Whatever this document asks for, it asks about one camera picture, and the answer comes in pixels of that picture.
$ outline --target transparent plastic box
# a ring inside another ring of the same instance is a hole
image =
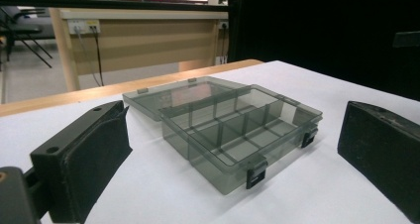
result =
[[[222,194],[263,180],[267,167],[313,141],[322,120],[321,111],[281,94],[237,85],[157,111],[163,137]]]
[[[245,84],[204,76],[124,93],[123,99],[153,120],[160,121],[161,108],[201,100],[243,86]]]

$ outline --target black curtain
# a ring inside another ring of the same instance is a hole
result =
[[[420,0],[229,0],[229,61],[281,60],[420,100]]]

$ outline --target white table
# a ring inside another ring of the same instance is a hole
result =
[[[348,83],[280,61],[212,76],[258,84],[321,110],[315,141],[268,167],[265,180],[222,195],[161,136],[160,123],[130,108],[132,153],[86,223],[410,223],[337,153],[348,101],[361,101],[420,123],[420,102]],[[0,167],[26,171],[29,153],[88,109],[122,95],[0,118]],[[51,223],[46,215],[42,223]]]

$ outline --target power outlet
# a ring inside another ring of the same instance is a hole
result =
[[[99,27],[99,20],[97,19],[89,19],[86,20],[86,27],[89,33],[100,33],[101,28]]]
[[[93,34],[100,33],[99,20],[85,20],[85,19],[69,19],[67,20],[68,30],[71,35],[74,34]]]
[[[229,28],[229,22],[227,20],[219,21],[219,29],[228,29],[228,28]]]

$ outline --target box latch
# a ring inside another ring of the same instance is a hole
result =
[[[265,178],[265,169],[268,167],[268,162],[263,160],[257,163],[253,168],[247,171],[247,189],[252,188]]]
[[[305,148],[309,144],[311,144],[314,141],[315,135],[317,133],[318,133],[318,129],[316,127],[312,128],[309,132],[305,133],[305,135],[303,135],[302,146],[300,147]]]

